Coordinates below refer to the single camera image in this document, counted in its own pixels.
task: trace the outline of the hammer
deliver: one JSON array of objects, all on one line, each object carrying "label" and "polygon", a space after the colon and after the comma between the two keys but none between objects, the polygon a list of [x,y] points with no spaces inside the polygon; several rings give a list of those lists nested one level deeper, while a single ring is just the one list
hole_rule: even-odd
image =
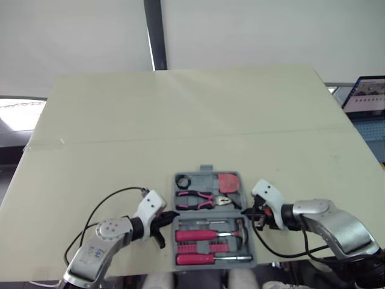
[{"label": "hammer", "polygon": [[203,241],[203,240],[212,240],[217,237],[227,237],[234,236],[239,237],[242,240],[242,245],[245,245],[247,240],[247,231],[243,225],[242,219],[237,219],[236,223],[238,224],[238,230],[234,232],[217,232],[214,230],[194,230],[194,231],[176,231],[175,240],[177,242],[183,241]]}]

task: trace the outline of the pink screwdriver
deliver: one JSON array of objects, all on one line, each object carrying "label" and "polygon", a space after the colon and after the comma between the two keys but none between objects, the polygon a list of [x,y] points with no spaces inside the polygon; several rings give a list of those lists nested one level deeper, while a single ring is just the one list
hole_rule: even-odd
[{"label": "pink screwdriver", "polygon": [[239,237],[239,232],[217,232],[213,230],[176,231],[175,240],[182,241],[203,241],[212,240],[217,237],[234,236]]},{"label": "pink screwdriver", "polygon": [[215,260],[251,260],[251,256],[216,257],[214,254],[187,254],[176,257],[177,265],[215,264]]}]

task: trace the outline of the tool kit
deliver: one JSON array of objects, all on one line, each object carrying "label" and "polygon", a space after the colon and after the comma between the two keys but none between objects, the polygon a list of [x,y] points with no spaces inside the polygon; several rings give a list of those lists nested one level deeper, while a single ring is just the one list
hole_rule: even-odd
[{"label": "tool kit", "polygon": [[246,198],[236,172],[174,176],[174,265],[177,269],[232,269],[256,265],[250,221],[241,214]]}]

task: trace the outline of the person's leg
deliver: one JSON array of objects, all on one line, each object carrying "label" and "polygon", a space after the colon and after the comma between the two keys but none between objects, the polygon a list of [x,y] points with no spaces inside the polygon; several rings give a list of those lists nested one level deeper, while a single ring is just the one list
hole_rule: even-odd
[{"label": "person's leg", "polygon": [[173,273],[148,274],[142,289],[174,289]]},{"label": "person's leg", "polygon": [[229,289],[260,289],[255,274],[250,269],[231,269]]},{"label": "person's leg", "polygon": [[269,281],[264,283],[262,289],[311,289],[308,286],[304,285],[291,285],[285,284],[279,281]]}]

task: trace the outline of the black pole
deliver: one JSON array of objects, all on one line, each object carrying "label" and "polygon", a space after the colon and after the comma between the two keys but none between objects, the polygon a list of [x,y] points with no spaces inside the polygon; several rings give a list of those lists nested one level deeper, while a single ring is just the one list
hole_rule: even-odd
[{"label": "black pole", "polygon": [[167,70],[161,0],[144,0],[144,11],[155,70]]}]

